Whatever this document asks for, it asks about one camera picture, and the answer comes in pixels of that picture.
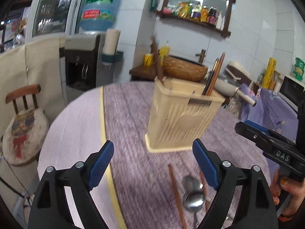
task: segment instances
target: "floor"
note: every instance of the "floor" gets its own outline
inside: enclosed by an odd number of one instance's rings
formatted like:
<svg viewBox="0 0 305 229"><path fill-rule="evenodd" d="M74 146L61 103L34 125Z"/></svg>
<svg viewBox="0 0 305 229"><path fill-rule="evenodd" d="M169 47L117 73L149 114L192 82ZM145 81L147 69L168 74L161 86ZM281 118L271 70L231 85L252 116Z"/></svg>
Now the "floor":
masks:
<svg viewBox="0 0 305 229"><path fill-rule="evenodd" d="M31 195L36 191L39 184L37 165L37 161L22 167L9 165L2 154L0 141L0 176L22 195ZM29 209L24 211L23 198L12 192L2 182L0 182L0 195L16 220L24 229L27 229Z"/></svg>

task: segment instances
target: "orange bracelet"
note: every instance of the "orange bracelet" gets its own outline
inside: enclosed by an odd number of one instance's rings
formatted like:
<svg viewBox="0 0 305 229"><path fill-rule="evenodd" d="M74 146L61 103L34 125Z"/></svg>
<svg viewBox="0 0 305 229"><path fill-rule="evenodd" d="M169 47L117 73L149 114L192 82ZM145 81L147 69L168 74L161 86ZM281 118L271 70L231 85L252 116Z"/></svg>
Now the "orange bracelet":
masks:
<svg viewBox="0 0 305 229"><path fill-rule="evenodd" d="M291 220L293 217L293 215L289 218L286 218L286 217L282 217L281 215L278 217L278 220L282 221L282 222L286 222L286 221L289 221Z"/></svg>

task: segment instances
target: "spoon handle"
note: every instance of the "spoon handle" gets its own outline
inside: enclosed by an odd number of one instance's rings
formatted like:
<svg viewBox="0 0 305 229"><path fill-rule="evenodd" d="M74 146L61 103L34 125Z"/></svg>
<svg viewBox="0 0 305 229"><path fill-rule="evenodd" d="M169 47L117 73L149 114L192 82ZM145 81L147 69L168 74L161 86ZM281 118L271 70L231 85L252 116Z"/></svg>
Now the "spoon handle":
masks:
<svg viewBox="0 0 305 229"><path fill-rule="evenodd" d="M194 213L194 229L197 229L199 226L198 219L197 219L197 213Z"/></svg>

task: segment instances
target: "blue gripper pad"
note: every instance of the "blue gripper pad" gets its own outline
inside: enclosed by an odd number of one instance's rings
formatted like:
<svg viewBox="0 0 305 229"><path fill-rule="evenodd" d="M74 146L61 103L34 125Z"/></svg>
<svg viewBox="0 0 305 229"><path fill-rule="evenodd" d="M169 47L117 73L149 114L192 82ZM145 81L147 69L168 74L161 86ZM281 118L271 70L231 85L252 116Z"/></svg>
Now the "blue gripper pad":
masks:
<svg viewBox="0 0 305 229"><path fill-rule="evenodd" d="M255 129L261 131L261 132L264 133L264 134L269 135L268 129L266 129L265 127L262 127L262 126L260 126L260 125L258 125L258 124L256 124L256 123L254 123L254 122L252 122L252 121L245 121L244 123L247 124L247 125L249 125L249 126L252 126L253 128L255 128Z"/></svg>
<svg viewBox="0 0 305 229"><path fill-rule="evenodd" d="M101 155L98 157L94 165L89 171L89 183L88 187L90 191L99 185L108 164L114 153L114 146L111 141L105 146L104 150L102 151Z"/></svg>
<svg viewBox="0 0 305 229"><path fill-rule="evenodd" d="M200 169L204 174L208 185L213 187L214 190L217 190L217 188L219 187L217 170L215 169L207 153L199 143L198 139L194 140L193 142L193 154L197 160L197 163L200 166Z"/></svg>

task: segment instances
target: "yellow stripe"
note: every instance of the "yellow stripe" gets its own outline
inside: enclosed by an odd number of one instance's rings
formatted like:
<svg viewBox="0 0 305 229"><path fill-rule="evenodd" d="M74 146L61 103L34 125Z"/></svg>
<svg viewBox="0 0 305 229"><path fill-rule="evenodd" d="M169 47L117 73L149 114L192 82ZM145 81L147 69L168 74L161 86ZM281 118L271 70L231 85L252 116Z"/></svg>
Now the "yellow stripe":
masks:
<svg viewBox="0 0 305 229"><path fill-rule="evenodd" d="M100 88L100 115L101 115L101 142L102 145L106 142L106 129L105 129L105 114L104 114L104 99L103 99L103 87ZM113 206L113 211L116 216L116 220L120 229L127 229L120 206L116 196L115 187L112 179L111 168L108 165L105 175L107 178L109 194Z"/></svg>

